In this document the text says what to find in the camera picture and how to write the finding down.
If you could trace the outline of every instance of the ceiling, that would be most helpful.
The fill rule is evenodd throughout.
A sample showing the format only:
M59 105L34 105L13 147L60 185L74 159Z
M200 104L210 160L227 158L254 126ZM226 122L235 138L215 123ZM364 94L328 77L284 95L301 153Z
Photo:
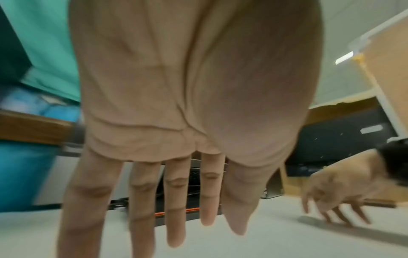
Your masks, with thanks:
M335 65L347 45L365 32L408 9L408 0L320 0L325 44L319 85L313 104L321 104L368 89L354 62Z

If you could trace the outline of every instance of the white label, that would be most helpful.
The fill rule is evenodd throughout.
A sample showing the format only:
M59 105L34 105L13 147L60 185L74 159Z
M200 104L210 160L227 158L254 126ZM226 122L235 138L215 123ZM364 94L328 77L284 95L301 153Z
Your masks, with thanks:
M373 126L361 129L360 132L361 134L366 134L366 133L379 132L382 129L384 129L382 125L373 125Z

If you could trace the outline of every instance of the hand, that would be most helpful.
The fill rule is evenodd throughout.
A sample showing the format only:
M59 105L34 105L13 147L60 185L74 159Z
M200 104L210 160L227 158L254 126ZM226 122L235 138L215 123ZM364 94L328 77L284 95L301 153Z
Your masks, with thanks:
M270 176L292 151L322 52L318 1L72 0L86 147L67 189L59 258L96 258L124 161L133 256L154 251L155 189L165 161L172 247L185 238L190 155L203 153L200 217L222 211L244 234Z
M302 192L302 205L309 212L309 199L313 199L324 219L331 223L328 211L332 210L348 227L351 221L340 209L342 203L365 223L370 220L361 209L363 200L382 191L391 182L386 177L383 158L376 150L368 150L334 163L312 174Z

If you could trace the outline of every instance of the fluorescent light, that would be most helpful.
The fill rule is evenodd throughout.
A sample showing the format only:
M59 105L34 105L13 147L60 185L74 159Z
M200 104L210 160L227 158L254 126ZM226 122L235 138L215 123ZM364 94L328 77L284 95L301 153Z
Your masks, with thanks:
M341 62L346 61L347 59L350 59L354 56L354 52L351 51L350 53L345 54L344 56L340 57L339 59L336 60L336 65L340 64Z

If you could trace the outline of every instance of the black sleeve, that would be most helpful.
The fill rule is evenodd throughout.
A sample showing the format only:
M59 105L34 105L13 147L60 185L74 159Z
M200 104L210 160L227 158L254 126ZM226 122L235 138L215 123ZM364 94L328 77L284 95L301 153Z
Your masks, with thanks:
M389 142L377 150L385 160L390 178L408 186L408 140Z

